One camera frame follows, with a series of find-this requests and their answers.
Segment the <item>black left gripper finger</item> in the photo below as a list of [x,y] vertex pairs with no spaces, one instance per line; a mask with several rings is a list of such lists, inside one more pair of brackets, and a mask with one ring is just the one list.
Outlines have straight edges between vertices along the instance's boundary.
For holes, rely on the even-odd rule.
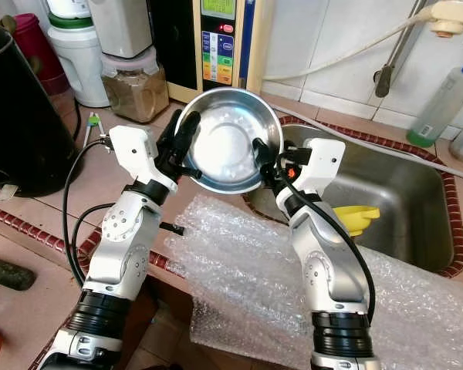
[[198,132],[200,124],[200,113],[193,110],[187,113],[182,119],[181,112],[178,110],[171,119],[173,128],[173,138],[171,139],[171,159],[172,165],[181,165],[184,162]]

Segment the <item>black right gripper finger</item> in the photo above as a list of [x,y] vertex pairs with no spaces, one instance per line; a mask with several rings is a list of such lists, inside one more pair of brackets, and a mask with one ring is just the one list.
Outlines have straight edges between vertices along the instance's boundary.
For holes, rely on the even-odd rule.
[[277,172],[275,169],[276,155],[261,139],[253,139],[252,152],[255,165],[259,169],[259,175],[264,186],[275,186]]

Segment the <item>stainless steel plate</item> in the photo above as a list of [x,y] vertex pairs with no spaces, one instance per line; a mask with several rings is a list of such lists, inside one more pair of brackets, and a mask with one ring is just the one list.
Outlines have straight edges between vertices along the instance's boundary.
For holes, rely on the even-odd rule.
[[263,185],[252,142],[271,159],[284,147],[279,118],[259,95],[235,87],[209,89],[184,107],[179,120],[199,113],[200,123],[183,166],[200,170],[195,182],[213,193],[250,193]]

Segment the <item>clear jar brown powder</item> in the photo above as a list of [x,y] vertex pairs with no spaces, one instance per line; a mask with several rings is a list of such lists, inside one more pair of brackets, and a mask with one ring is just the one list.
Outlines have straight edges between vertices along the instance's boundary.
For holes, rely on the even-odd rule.
[[132,59],[103,54],[101,60],[101,79],[113,113],[149,123],[167,108],[167,77],[153,46]]

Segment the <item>white green training chopsticks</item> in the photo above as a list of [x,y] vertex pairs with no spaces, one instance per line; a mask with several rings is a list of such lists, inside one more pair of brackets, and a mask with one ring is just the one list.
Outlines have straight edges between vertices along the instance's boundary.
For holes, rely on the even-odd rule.
[[[109,138],[98,113],[90,113],[84,127],[86,127],[83,135],[84,146],[93,142],[105,143]],[[93,133],[97,133],[97,139],[93,139]]]

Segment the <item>clear bubble wrap sheet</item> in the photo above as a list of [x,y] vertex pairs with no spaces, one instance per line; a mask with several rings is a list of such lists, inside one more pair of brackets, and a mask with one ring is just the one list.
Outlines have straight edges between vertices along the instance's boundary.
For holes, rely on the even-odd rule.
[[[309,370],[313,326],[288,229],[198,195],[167,242],[188,281],[191,338],[236,355]],[[463,370],[463,283],[362,249],[375,278],[370,325],[384,370]]]

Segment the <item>beige water ionizer appliance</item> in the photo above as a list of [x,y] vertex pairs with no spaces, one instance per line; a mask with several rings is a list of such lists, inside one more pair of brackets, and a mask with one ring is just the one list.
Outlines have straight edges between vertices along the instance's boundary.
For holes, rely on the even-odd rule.
[[188,103],[208,89],[259,94],[275,0],[147,0],[169,98]]

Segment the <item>stainless steel sink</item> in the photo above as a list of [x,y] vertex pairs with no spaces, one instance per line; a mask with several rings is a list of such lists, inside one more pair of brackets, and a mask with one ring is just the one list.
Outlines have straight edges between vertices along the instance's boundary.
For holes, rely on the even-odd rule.
[[463,233],[451,229],[438,170],[348,143],[340,171],[321,197],[331,207],[380,209],[380,218],[355,237],[360,247],[433,274],[454,276],[463,269]]

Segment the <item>white jug green band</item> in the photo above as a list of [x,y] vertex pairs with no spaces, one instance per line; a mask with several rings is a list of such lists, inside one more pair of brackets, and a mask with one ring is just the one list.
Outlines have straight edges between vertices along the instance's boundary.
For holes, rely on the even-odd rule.
[[110,99],[101,79],[102,50],[86,0],[46,0],[47,36],[68,77],[74,98],[88,108],[107,108]]

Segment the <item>white plastic canister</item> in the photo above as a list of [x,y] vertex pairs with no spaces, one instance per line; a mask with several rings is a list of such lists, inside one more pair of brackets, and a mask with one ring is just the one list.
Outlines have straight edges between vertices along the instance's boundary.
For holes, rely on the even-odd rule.
[[153,46],[147,0],[87,0],[104,54],[133,59]]

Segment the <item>steel sink faucet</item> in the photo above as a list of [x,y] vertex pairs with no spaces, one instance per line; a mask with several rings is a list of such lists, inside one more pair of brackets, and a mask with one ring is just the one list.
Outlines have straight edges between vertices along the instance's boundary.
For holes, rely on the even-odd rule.
[[397,34],[397,41],[391,47],[390,55],[387,61],[373,74],[375,82],[375,96],[384,98],[390,94],[390,89],[393,88],[395,78],[400,74],[401,67],[407,61],[409,53],[414,48],[414,43],[422,31],[422,25],[408,25],[401,29]]

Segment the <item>black electric kettle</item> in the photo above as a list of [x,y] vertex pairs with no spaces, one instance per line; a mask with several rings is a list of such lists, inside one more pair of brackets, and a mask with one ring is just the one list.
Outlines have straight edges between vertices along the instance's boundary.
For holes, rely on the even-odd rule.
[[58,193],[79,149],[13,36],[0,27],[0,187]]

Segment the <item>clear bottle green base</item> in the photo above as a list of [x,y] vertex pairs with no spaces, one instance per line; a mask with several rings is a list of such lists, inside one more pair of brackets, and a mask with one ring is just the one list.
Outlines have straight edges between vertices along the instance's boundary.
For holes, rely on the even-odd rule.
[[463,123],[463,67],[451,70],[443,78],[407,131],[407,141],[424,148],[433,146],[454,123]]

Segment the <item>maroon plastic container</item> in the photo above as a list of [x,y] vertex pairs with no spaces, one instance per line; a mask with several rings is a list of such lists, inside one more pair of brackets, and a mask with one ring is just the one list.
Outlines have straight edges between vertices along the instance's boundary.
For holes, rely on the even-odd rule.
[[64,93],[69,89],[68,77],[54,49],[49,45],[37,15],[18,14],[14,15],[13,20],[15,22],[13,39],[43,85],[43,89],[50,96]]

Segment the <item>dark green cylindrical object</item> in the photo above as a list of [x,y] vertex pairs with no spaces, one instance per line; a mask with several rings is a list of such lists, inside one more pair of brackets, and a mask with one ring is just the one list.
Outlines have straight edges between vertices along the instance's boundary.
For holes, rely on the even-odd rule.
[[0,258],[0,285],[16,291],[27,291],[35,281],[36,274],[29,268]]

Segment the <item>white faucet diverter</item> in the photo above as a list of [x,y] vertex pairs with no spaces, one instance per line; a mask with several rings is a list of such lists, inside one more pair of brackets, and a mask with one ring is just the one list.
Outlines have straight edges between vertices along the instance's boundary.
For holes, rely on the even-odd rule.
[[437,0],[428,8],[430,32],[439,38],[463,34],[463,0]]

